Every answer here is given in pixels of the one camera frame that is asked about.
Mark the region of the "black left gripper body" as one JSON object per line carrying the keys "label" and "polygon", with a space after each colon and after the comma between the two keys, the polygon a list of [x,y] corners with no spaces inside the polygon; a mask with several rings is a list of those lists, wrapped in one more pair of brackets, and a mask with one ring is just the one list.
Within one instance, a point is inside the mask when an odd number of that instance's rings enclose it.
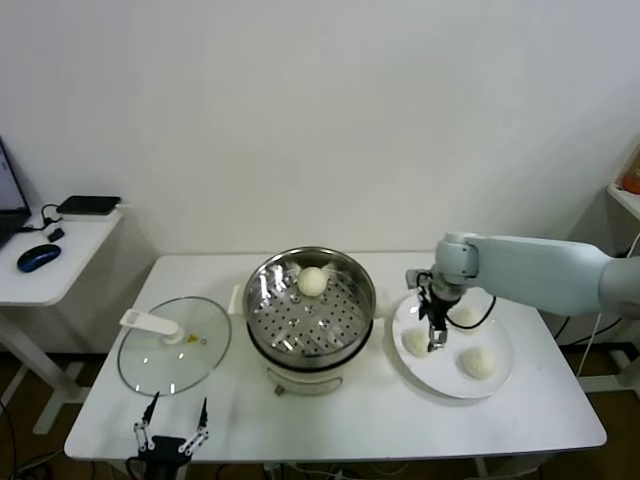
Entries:
{"label": "black left gripper body", "polygon": [[172,436],[152,436],[147,446],[141,450],[142,458],[190,458],[189,441]]}

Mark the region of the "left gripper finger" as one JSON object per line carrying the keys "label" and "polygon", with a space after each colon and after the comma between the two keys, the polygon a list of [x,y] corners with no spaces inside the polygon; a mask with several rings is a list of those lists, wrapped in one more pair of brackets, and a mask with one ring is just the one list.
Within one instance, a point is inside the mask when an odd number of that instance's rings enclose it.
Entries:
{"label": "left gripper finger", "polygon": [[196,453],[197,450],[209,438],[207,398],[204,398],[200,410],[200,416],[195,433],[189,437],[180,447],[180,453]]}
{"label": "left gripper finger", "polygon": [[134,423],[133,432],[139,450],[153,450],[155,448],[155,443],[150,431],[150,424],[158,398],[159,392],[156,392],[151,402],[145,408],[142,418]]}

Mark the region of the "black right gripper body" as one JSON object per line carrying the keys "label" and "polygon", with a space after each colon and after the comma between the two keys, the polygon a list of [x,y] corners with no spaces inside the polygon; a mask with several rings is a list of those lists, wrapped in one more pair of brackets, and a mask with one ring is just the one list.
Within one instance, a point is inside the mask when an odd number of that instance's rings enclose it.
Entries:
{"label": "black right gripper body", "polygon": [[453,307],[451,301],[442,300],[437,296],[431,297],[428,292],[423,292],[422,295],[426,296],[430,300],[430,309],[428,314],[429,327],[446,327],[447,315],[449,310]]}

